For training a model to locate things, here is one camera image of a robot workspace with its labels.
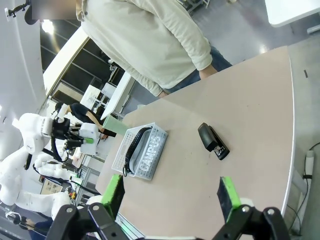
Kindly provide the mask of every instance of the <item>beige tabletop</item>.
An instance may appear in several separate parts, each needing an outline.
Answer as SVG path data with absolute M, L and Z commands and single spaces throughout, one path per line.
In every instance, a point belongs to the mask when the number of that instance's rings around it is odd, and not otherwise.
M 288 49 L 241 62 L 128 114 L 136 127 L 152 122 L 168 132 L 152 181 L 126 177 L 120 213 L 143 234 L 212 239 L 224 224 L 220 176 L 259 210 L 284 210 L 293 147 L 293 89 Z M 198 127 L 211 125 L 230 149 L 220 161 Z M 117 135 L 96 189 L 103 193 L 122 136 Z

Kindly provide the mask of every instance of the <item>black hair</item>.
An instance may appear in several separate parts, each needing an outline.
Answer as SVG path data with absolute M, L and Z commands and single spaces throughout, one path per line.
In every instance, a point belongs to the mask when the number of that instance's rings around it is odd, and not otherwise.
M 62 105 L 63 105 L 63 102 L 58 102 L 56 105 L 55 105 L 55 111 L 57 111 L 59 113 L 59 111 L 61 110 L 62 108 Z

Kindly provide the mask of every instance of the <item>person in black shirt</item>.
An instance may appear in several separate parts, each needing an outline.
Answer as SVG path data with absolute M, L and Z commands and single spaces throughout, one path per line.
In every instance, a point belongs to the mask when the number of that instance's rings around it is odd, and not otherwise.
M 57 112 L 59 112 L 62 105 L 63 105 L 62 102 L 58 102 L 55 105 L 55 110 Z M 84 105 L 82 105 L 80 103 L 73 103 L 73 104 L 69 105 L 65 114 L 67 114 L 67 113 L 71 113 L 73 116 L 75 116 L 77 119 L 79 119 L 80 121 L 82 121 L 84 123 L 97 125 L 99 132 L 104 135 L 107 135 L 110 137 L 115 137 L 117 135 L 113 131 L 109 131 L 107 129 L 104 129 L 104 127 L 102 126 L 103 123 L 99 120 L 99 118 L 96 116 L 96 114 L 93 111 L 91 111 L 89 108 L 85 107 Z

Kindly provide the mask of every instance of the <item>ceiling light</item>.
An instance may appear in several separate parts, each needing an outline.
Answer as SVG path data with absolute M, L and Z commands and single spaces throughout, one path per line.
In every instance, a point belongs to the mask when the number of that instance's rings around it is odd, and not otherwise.
M 12 126 L 14 126 L 15 128 L 19 129 L 19 121 L 18 121 L 18 119 L 16 119 L 16 118 L 13 119 Z
M 55 30 L 55 27 L 54 27 L 54 24 L 52 21 L 50 20 L 43 20 L 43 23 L 42 23 L 42 29 L 45 33 L 48 33 L 48 34 L 53 34 L 54 33 L 54 30 Z

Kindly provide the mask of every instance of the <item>screw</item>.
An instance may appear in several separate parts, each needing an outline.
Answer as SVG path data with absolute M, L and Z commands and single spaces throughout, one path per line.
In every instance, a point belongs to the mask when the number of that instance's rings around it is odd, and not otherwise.
M 246 212 L 249 212 L 250 208 L 248 206 L 244 206 L 242 208 L 242 212 L 246 213 Z
M 273 215 L 273 214 L 275 213 L 275 210 L 269 209 L 267 213 L 268 213 L 269 215 Z

